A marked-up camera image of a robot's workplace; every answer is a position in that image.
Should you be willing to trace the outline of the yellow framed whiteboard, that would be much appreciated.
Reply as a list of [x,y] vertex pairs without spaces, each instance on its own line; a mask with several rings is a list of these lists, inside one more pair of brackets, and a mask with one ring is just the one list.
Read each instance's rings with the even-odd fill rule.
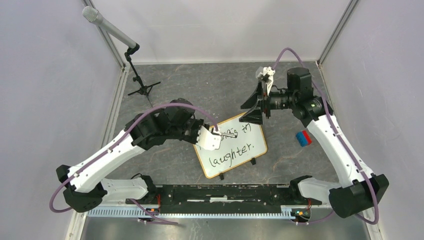
[[205,150],[197,145],[193,146],[206,178],[217,177],[268,151],[262,126],[240,122],[242,115],[244,113],[218,124],[220,131],[237,135],[236,138],[223,136],[219,149]]

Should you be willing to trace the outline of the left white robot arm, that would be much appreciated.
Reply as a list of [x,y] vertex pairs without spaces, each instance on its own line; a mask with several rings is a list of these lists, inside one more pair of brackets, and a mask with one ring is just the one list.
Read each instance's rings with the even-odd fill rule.
[[167,140],[180,140],[203,149],[215,150],[217,128],[210,128],[195,112],[206,112],[183,98],[155,106],[138,114],[108,144],[83,162],[61,165],[56,174],[60,190],[71,210],[88,212],[103,202],[128,199],[153,203],[157,189],[149,176],[132,179],[107,179],[107,175],[128,160],[160,146]]

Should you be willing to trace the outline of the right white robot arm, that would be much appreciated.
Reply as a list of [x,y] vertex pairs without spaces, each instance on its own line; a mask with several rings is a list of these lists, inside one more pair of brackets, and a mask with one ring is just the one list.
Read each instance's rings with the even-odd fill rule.
[[378,204],[389,187],[387,177],[375,174],[353,149],[328,102],[315,94],[315,83],[307,68],[290,68],[285,88],[274,86],[274,74],[272,67],[257,70],[258,84],[241,106],[246,113],[240,122],[261,125],[273,110],[291,110],[318,141],[338,177],[338,182],[318,180],[310,175],[293,179],[289,199],[295,204],[307,199],[329,204],[341,218],[372,208],[378,218]]

